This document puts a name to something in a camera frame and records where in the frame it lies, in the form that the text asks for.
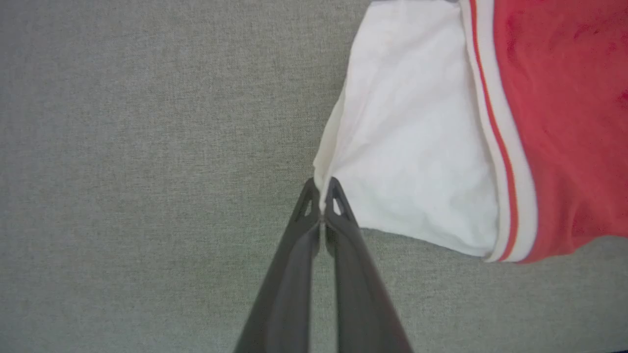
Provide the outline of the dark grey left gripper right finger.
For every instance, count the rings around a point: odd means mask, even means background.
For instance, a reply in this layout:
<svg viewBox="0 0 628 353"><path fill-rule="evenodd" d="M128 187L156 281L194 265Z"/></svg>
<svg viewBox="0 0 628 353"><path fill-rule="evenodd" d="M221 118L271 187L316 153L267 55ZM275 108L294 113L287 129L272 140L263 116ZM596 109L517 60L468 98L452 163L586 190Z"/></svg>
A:
<svg viewBox="0 0 628 353"><path fill-rule="evenodd" d="M413 353L379 271L336 178L325 197L327 251L334 258L339 353Z"/></svg>

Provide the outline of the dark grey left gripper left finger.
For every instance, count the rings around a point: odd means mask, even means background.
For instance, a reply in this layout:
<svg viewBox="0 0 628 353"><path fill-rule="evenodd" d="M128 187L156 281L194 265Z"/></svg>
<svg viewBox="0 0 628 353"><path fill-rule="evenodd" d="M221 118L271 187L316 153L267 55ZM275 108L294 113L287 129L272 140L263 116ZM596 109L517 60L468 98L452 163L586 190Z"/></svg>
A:
<svg viewBox="0 0 628 353"><path fill-rule="evenodd" d="M305 181L234 353L309 353L312 266L320 192Z"/></svg>

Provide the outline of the red white basketball jersey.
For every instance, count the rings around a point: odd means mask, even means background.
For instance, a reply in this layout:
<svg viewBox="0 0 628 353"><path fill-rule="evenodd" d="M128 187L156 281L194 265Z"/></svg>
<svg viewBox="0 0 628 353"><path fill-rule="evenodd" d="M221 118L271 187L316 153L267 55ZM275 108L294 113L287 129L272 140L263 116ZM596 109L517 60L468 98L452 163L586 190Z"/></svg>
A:
<svg viewBox="0 0 628 353"><path fill-rule="evenodd" d="M373 0L333 178L361 227L489 262L628 238L628 0Z"/></svg>

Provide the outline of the grey fabric covered table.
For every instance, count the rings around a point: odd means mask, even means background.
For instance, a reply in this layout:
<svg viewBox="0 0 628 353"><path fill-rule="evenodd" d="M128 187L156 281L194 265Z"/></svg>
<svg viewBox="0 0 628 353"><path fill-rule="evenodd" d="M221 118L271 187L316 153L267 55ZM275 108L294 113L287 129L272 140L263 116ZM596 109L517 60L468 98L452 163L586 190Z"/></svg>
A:
<svg viewBox="0 0 628 353"><path fill-rule="evenodd" d="M370 0L0 0L0 353L232 353Z"/></svg>

